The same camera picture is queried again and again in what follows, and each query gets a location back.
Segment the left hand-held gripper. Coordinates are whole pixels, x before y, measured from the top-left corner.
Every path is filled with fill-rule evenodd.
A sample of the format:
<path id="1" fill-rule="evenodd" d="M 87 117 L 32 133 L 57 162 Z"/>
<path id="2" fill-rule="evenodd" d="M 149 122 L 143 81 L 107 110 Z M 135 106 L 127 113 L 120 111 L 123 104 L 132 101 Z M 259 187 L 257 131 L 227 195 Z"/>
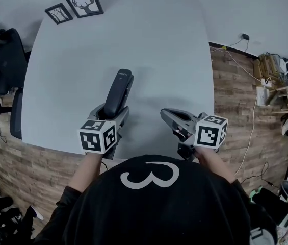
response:
<path id="1" fill-rule="evenodd" d="M 129 107 L 124 107 L 115 120 L 105 120 L 104 106 L 105 103 L 90 112 L 77 135 L 85 154 L 101 154 L 104 159 L 113 160 L 121 138 L 119 131 L 128 119 Z"/>

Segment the deer picture black frame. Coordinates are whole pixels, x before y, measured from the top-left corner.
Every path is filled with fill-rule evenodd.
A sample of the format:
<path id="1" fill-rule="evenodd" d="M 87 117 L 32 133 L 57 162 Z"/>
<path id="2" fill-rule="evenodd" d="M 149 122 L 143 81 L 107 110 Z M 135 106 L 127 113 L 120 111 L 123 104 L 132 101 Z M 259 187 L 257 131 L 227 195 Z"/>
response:
<path id="1" fill-rule="evenodd" d="M 104 14 L 99 0 L 66 0 L 77 18 Z"/>

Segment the grey white worn device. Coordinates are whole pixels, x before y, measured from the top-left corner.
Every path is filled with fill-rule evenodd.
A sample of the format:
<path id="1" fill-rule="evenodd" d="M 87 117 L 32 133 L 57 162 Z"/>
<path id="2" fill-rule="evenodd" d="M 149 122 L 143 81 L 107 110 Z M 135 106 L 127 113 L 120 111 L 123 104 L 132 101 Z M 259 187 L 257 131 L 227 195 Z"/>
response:
<path id="1" fill-rule="evenodd" d="M 250 231 L 250 245 L 275 245 L 273 236 L 265 229 L 256 228 Z"/>

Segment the white stand base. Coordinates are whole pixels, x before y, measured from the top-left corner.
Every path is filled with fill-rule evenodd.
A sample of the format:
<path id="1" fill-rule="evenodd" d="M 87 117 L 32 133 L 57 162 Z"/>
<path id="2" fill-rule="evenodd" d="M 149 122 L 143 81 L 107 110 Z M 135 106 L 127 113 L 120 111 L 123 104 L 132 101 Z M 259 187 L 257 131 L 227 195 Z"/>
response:
<path id="1" fill-rule="evenodd" d="M 267 101 L 270 96 L 270 91 L 264 87 L 256 88 L 256 105 L 257 106 L 267 106 Z"/>

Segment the black mesh office chair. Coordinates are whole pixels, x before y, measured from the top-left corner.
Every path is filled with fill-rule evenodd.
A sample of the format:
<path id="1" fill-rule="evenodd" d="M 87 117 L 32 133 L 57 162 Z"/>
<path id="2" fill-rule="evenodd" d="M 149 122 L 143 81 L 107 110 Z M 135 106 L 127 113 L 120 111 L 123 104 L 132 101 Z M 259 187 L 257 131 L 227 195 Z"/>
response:
<path id="1" fill-rule="evenodd" d="M 0 97 L 16 89 L 10 115 L 10 134 L 22 139 L 22 97 L 30 53 L 16 29 L 0 30 Z"/>

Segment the small white power strip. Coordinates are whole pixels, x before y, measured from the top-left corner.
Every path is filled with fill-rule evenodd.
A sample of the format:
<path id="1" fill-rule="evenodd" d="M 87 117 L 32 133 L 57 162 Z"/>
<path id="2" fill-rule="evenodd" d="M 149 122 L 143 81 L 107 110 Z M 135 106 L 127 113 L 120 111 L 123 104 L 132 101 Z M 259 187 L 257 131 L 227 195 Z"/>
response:
<path id="1" fill-rule="evenodd" d="M 262 88 L 268 88 L 268 89 L 272 89 L 273 88 L 273 83 L 270 77 L 268 78 L 261 78 L 261 85 L 260 87 Z"/>

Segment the person's black printed shirt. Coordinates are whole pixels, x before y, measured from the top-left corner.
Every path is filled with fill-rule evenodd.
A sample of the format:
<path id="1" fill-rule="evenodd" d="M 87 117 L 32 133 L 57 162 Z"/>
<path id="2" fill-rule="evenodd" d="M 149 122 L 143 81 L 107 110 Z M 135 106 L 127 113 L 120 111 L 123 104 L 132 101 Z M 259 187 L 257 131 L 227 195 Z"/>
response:
<path id="1" fill-rule="evenodd" d="M 84 192 L 66 186 L 34 245 L 250 245 L 250 231 L 277 226 L 202 164 L 160 155 L 130 158 Z"/>

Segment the person's right forearm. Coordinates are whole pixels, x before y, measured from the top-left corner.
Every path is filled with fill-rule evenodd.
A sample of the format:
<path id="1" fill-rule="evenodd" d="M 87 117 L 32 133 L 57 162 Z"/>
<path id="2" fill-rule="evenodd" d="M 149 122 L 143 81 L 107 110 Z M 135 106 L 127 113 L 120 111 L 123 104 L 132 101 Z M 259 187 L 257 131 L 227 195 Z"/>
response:
<path id="1" fill-rule="evenodd" d="M 195 147 L 194 156 L 198 159 L 200 164 L 208 168 L 214 174 L 223 177 L 229 183 L 233 183 L 236 180 L 234 174 L 213 149 L 197 146 Z"/>

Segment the stack of wooden crates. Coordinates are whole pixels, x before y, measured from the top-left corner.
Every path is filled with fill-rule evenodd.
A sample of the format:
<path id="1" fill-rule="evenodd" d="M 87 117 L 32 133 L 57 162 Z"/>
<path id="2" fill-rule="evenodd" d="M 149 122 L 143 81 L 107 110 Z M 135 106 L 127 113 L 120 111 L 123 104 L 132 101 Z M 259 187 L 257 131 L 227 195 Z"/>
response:
<path id="1" fill-rule="evenodd" d="M 281 66 L 282 58 L 278 54 L 265 53 L 252 61 L 253 75 L 257 79 L 270 78 L 273 82 L 280 82 L 286 73 Z"/>

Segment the trees picture black frame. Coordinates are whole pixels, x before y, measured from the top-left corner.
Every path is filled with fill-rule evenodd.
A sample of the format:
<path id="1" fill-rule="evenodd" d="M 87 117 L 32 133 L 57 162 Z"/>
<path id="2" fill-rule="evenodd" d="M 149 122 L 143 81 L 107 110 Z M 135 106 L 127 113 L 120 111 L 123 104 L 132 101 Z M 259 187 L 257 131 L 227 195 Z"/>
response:
<path id="1" fill-rule="evenodd" d="M 66 9 L 63 3 L 56 4 L 44 10 L 44 12 L 56 23 L 57 25 L 73 20 L 73 17 Z"/>

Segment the person's left forearm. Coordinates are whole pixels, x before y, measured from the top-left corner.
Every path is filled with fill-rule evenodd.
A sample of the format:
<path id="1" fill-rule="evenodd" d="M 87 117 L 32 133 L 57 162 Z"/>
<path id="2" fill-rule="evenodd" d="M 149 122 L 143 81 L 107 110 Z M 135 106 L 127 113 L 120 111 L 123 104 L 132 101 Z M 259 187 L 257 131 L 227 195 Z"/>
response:
<path id="1" fill-rule="evenodd" d="M 67 186 L 79 192 L 84 192 L 99 176 L 101 162 L 102 154 L 86 154 Z"/>

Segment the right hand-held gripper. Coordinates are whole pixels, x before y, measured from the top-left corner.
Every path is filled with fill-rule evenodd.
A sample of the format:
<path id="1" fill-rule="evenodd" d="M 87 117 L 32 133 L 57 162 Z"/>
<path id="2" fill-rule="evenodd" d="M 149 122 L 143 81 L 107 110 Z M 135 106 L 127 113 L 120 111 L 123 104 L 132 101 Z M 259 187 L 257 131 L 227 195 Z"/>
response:
<path id="1" fill-rule="evenodd" d="M 204 112 L 195 116 L 179 109 L 164 108 L 162 120 L 179 136 L 177 152 L 185 160 L 193 160 L 195 147 L 218 151 L 227 133 L 228 119 L 208 115 Z"/>

